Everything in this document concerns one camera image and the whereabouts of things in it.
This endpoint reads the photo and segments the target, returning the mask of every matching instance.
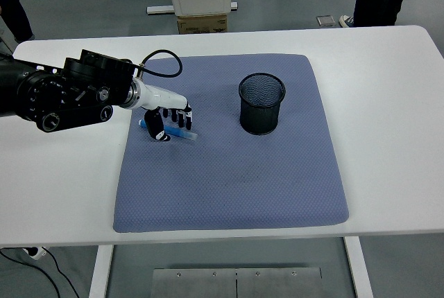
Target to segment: marker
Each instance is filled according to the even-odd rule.
[[[146,128],[145,120],[139,120],[139,126],[142,128]],[[168,135],[174,135],[175,137],[183,137],[184,139],[193,140],[193,141],[197,139],[196,133],[189,132],[187,130],[183,130],[180,128],[164,126],[164,130]]]

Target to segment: power cord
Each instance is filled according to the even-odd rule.
[[[77,293],[77,291],[76,291],[76,289],[75,289],[75,287],[72,285],[72,283],[71,283],[71,281],[69,280],[69,278],[68,278],[68,276],[67,275],[65,275],[61,270],[60,270],[60,268],[58,267],[58,263],[57,263],[57,260],[56,260],[56,258],[55,258],[55,256],[48,250],[48,249],[46,249],[45,247],[42,247],[42,249],[44,249],[50,256],[51,256],[51,258],[53,258],[53,260],[54,260],[54,263],[55,263],[55,266],[57,267],[57,271],[68,281],[68,283],[69,283],[69,285],[71,286],[71,288],[72,288],[72,290],[74,291],[74,293],[76,294],[76,296],[77,296],[77,298],[80,298],[79,296],[78,296],[78,293]]]
[[[54,289],[55,289],[55,291],[57,292],[57,297],[58,298],[60,298],[60,292],[59,292],[59,290],[58,290],[58,288],[57,288],[57,285],[54,283],[54,281],[53,281],[53,279],[42,269],[42,268],[40,268],[40,267],[38,267],[38,266],[36,266],[36,265],[30,265],[29,263],[25,263],[25,262],[21,262],[21,261],[18,261],[18,260],[15,260],[15,259],[13,259],[13,258],[10,258],[9,256],[6,256],[5,254],[3,254],[3,252],[1,251],[1,249],[0,249],[0,254],[4,257],[4,258],[6,258],[6,259],[8,259],[9,261],[12,261],[12,262],[15,262],[15,263],[18,263],[18,264],[20,264],[20,265],[25,265],[25,266],[27,266],[27,267],[31,267],[31,268],[34,268],[34,269],[37,269],[38,271],[40,271],[41,273],[43,273],[43,275],[44,276],[46,276],[47,277],[47,279],[51,282],[51,284],[53,285],[53,287],[54,287]]]
[[[78,293],[77,293],[75,287],[72,285],[72,282],[69,280],[68,276],[65,275],[65,274],[60,270],[60,268],[59,268],[59,266],[58,266],[58,262],[57,262],[55,256],[54,256],[54,255],[53,255],[53,254],[52,254],[47,248],[42,247],[42,249],[44,249],[44,251],[46,251],[46,252],[51,256],[51,258],[54,260],[55,266],[57,267],[57,271],[59,272],[59,274],[61,274],[61,275],[62,275],[62,276],[68,281],[68,283],[69,283],[69,285],[71,286],[72,290],[73,290],[74,293],[76,294],[76,297],[77,297],[77,298],[80,298],[80,297],[78,296]],[[1,254],[4,258],[6,258],[6,259],[8,259],[8,260],[10,260],[10,261],[12,261],[12,262],[18,263],[18,264],[20,264],[20,265],[25,265],[25,266],[28,266],[28,267],[31,267],[31,268],[35,268],[35,269],[39,270],[40,272],[42,272],[42,273],[48,278],[48,280],[51,282],[51,284],[53,285],[55,291],[57,292],[57,297],[60,298],[60,292],[59,292],[59,290],[58,290],[58,288],[57,288],[56,283],[54,283],[54,280],[53,280],[53,279],[52,279],[52,278],[51,278],[51,277],[50,277],[50,276],[49,276],[49,275],[48,275],[48,274],[47,274],[42,268],[40,268],[40,267],[38,267],[38,266],[36,266],[36,265],[31,265],[31,264],[29,264],[29,263],[21,262],[21,261],[15,260],[15,259],[13,259],[13,258],[10,258],[9,256],[6,256],[6,255],[1,251],[1,249],[0,249],[0,254]]]
[[[180,58],[174,52],[171,52],[170,50],[164,50],[164,49],[156,50],[156,51],[148,54],[145,57],[145,59],[142,60],[142,64],[145,65],[146,62],[149,59],[151,59],[154,55],[159,54],[159,53],[167,53],[169,55],[172,55],[176,59],[178,64],[179,64],[179,70],[176,73],[174,73],[174,74],[163,74],[163,73],[158,73],[156,71],[151,71],[151,70],[149,70],[147,68],[144,68],[144,67],[138,67],[138,69],[142,70],[142,71],[145,71],[146,73],[150,73],[151,75],[159,76],[161,78],[175,78],[176,76],[179,76],[180,73],[182,73],[182,70],[183,70],[182,61],[180,61]]]

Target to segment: black mesh pen holder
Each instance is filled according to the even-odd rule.
[[[254,135],[268,134],[278,125],[280,102],[285,86],[271,74],[254,73],[239,84],[241,126]]]

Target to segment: small box on floor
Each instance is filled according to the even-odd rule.
[[[227,15],[178,16],[181,35],[188,33],[226,33]]]

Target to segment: gray-blue mat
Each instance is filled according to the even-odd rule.
[[[178,92],[193,109],[197,141],[152,140],[133,112],[114,210],[117,232],[334,225],[348,218],[341,176],[316,79],[303,55],[182,58],[183,72],[144,82]],[[148,61],[174,73],[172,59]],[[240,81],[277,76],[287,93],[267,135],[239,123]],[[174,125],[169,119],[165,124]]]

